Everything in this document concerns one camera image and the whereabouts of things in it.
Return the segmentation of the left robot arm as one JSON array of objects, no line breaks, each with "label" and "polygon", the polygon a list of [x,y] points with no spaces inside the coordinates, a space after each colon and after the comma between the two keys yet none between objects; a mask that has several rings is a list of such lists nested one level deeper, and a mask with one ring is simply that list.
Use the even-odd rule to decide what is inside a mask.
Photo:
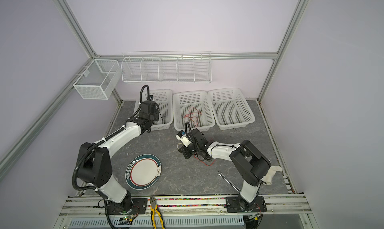
[{"label": "left robot arm", "polygon": [[115,207],[118,214],[128,214],[134,203],[130,192],[114,178],[111,158],[131,140],[151,132],[159,116],[159,105],[149,96],[140,102],[137,111],[119,130],[96,143],[81,145],[72,175],[73,188],[93,190],[103,198],[106,206]]}]

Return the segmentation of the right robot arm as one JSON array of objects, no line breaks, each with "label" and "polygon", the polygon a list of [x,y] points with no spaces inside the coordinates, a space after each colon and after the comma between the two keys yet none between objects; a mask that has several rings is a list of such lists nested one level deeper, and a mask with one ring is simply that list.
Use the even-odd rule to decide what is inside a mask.
[{"label": "right robot arm", "polygon": [[264,213],[267,211],[265,199],[259,195],[263,177],[271,168],[271,161],[249,140],[238,144],[224,144],[208,141],[198,129],[181,130],[176,138],[183,144],[178,149],[184,158],[195,157],[202,162],[216,159],[230,161],[243,179],[239,195],[226,197],[225,208],[229,213]]}]

